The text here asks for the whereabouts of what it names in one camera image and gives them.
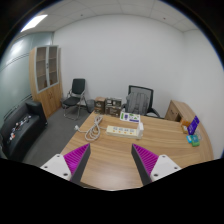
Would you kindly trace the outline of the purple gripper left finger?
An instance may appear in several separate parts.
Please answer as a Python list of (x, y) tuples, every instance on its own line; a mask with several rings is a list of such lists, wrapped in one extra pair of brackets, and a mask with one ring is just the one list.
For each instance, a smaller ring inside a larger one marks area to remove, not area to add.
[(79, 184), (90, 153), (90, 144), (86, 144), (72, 150), (66, 155), (54, 155), (41, 166), (41, 169), (75, 184)]

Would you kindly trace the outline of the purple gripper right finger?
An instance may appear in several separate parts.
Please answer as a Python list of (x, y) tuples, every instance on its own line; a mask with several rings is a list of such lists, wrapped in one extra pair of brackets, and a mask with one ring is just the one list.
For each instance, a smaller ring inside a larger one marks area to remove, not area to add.
[(167, 155), (156, 155), (136, 144), (132, 145), (131, 154), (143, 185), (148, 185), (180, 170), (180, 167)]

